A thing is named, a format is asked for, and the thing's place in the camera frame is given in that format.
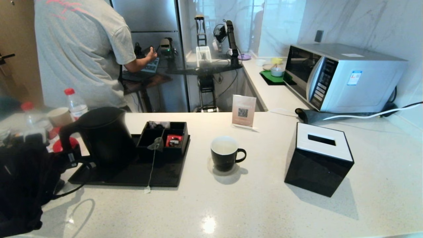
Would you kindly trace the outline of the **person's right hand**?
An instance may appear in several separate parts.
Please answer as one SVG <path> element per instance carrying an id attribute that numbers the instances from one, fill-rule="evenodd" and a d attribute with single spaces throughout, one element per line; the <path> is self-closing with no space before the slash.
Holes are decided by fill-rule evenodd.
<path id="1" fill-rule="evenodd" d="M 145 55 L 145 60 L 147 60 L 148 63 L 153 62 L 157 59 L 157 52 L 153 46 L 149 47 L 149 52 Z"/>

